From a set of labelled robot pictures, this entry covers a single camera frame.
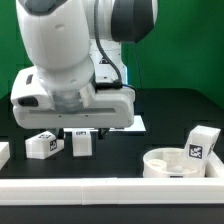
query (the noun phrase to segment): green wall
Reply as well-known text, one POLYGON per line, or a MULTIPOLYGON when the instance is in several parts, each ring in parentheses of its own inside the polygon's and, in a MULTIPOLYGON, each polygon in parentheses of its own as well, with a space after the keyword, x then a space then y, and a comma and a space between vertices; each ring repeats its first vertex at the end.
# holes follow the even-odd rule
MULTIPOLYGON (((155 29, 137 45, 143 88, 192 88, 224 108, 224 0, 159 0, 155 29)), ((31 65, 16 21, 15 0, 0 1, 0 97, 31 65)), ((131 45, 123 60, 140 87, 131 45)))

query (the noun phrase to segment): white box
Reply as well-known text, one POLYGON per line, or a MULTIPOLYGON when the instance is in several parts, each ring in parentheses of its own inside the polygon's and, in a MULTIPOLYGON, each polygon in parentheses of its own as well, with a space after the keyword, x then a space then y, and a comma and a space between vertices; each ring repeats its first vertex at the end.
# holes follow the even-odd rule
POLYGON ((10 158, 9 143, 0 142, 0 170, 10 158))
POLYGON ((26 140, 26 156, 32 159, 46 159, 64 148, 64 140, 56 139, 49 131, 26 140))

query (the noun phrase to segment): black surface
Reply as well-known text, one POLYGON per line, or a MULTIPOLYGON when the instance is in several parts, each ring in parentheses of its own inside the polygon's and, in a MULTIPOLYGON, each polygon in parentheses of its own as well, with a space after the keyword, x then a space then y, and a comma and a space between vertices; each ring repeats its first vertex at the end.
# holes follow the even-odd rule
MULTIPOLYGON (((0 141, 10 142, 11 158, 0 178, 142 177, 143 155, 158 147, 183 147, 197 125, 223 129, 224 110, 197 91, 138 91, 135 113, 145 133, 110 132, 105 140, 93 134, 92 157, 73 158, 71 136, 65 149, 47 160, 26 159, 24 140, 40 130, 16 124, 9 96, 0 101, 0 141)), ((214 151, 224 158, 223 130, 214 151)), ((31 206, 0 207, 1 223, 222 223, 223 205, 31 206)))

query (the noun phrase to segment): white block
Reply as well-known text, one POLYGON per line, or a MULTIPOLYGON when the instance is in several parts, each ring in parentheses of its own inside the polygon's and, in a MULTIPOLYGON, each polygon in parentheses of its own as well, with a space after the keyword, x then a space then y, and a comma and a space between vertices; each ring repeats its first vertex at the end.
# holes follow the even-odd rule
POLYGON ((92 140, 88 129, 72 130, 73 156, 91 156, 92 140))
POLYGON ((26 140, 26 156, 32 159, 46 159, 64 148, 64 140, 57 140, 49 131, 26 140))
POLYGON ((0 170, 10 158, 9 143, 0 142, 0 170))
POLYGON ((117 204, 117 178, 86 179, 82 190, 82 204, 117 204))
POLYGON ((190 132, 183 155, 190 168, 199 170, 205 167, 220 131, 217 128, 197 126, 190 132))

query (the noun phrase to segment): black label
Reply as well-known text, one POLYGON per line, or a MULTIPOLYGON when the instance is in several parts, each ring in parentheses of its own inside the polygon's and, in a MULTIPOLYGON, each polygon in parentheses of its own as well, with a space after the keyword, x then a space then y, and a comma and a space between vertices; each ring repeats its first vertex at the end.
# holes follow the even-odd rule
POLYGON ((43 138, 43 139, 48 139, 50 137, 51 135, 45 135, 45 134, 42 134, 41 136, 39 136, 39 138, 43 138))
POLYGON ((77 131, 76 135, 86 135, 86 131, 77 131))
POLYGON ((196 159, 202 159, 203 147, 199 145, 191 145, 189 146, 189 156, 196 159))
POLYGON ((57 141, 56 139, 50 142, 50 150, 53 151, 57 148, 57 141))

